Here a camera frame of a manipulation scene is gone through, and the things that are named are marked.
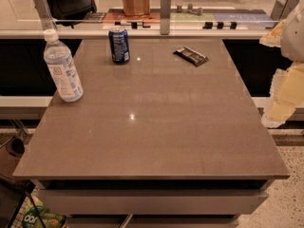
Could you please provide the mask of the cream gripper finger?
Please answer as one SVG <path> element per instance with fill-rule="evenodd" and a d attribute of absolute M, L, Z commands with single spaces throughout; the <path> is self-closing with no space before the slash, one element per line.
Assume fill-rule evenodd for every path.
<path fill-rule="evenodd" d="M 304 64 L 293 62 L 286 70 L 275 71 L 261 122 L 265 127 L 277 128 L 285 124 L 303 103 Z"/>
<path fill-rule="evenodd" d="M 262 36 L 259 42 L 266 47 L 280 48 L 280 39 L 284 24 L 285 21 L 281 20 L 271 31 Z"/>

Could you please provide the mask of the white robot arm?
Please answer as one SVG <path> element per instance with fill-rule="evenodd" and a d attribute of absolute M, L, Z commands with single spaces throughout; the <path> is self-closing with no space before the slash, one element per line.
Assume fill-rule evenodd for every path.
<path fill-rule="evenodd" d="M 275 71 L 270 99 L 263 109 L 262 124 L 277 128 L 304 102 L 304 0 L 259 42 L 263 46 L 280 48 L 282 56 L 292 61 L 286 70 Z"/>

